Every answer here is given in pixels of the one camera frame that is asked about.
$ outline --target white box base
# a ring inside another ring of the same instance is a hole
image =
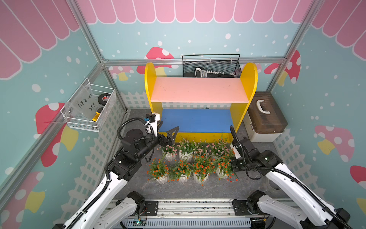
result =
[[[250,120],[248,112],[244,115],[244,126],[247,130],[249,140],[251,142],[273,142],[282,133],[277,134],[258,134],[252,127],[252,121]]]

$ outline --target box handle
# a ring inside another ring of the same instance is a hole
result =
[[[260,100],[257,101],[257,108],[258,108],[258,110],[260,112],[262,112],[263,114],[270,114],[271,112],[263,110],[263,108],[261,106],[261,102],[264,102],[264,100],[263,99],[260,99]]]

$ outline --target black tape roll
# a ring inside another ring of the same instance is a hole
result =
[[[110,98],[110,94],[109,93],[104,93],[101,94],[100,96],[98,96],[98,102],[100,105],[105,106]]]

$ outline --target wire basket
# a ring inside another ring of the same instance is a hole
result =
[[[101,94],[110,94],[107,103],[105,104],[96,121],[86,117],[72,105],[72,102],[78,97],[84,88],[88,91],[91,91],[91,97],[95,98],[96,100],[98,100],[98,96]],[[61,109],[61,113],[70,128],[100,132],[116,101],[116,91],[113,88],[91,84],[89,79],[86,78]]]
[[[222,77],[240,78],[239,57],[240,54],[184,55],[183,77],[195,77],[195,68],[200,67],[206,71],[224,73]],[[207,77],[217,77],[217,74],[207,73]]]

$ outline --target gray marble floor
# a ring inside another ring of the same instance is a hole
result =
[[[144,118],[146,113],[150,110],[131,110],[129,118],[141,117]],[[139,128],[143,130],[143,125],[140,122],[133,122],[126,126],[126,133],[128,130]],[[244,124],[239,128],[238,137],[242,138],[247,133]],[[276,152],[273,143],[253,143],[260,152],[264,150],[271,150]],[[156,150],[154,157],[161,158],[162,151]],[[263,184],[264,179],[251,180],[247,177],[245,172],[238,172],[238,181],[233,183],[227,180],[218,180],[216,174],[212,174],[204,186],[201,186],[190,179],[188,182],[181,184],[178,182],[168,182],[166,184],[158,184],[154,180],[147,180],[148,176],[146,172],[149,167],[145,160],[142,160],[142,167],[136,172],[130,182],[116,195],[115,199],[124,199],[129,192],[137,191],[142,194],[146,199],[194,199],[194,198],[237,198],[245,199],[248,197],[251,191],[261,190],[265,191]],[[259,176],[257,173],[249,172],[251,177]],[[283,192],[270,193],[273,198],[287,198],[288,196]]]

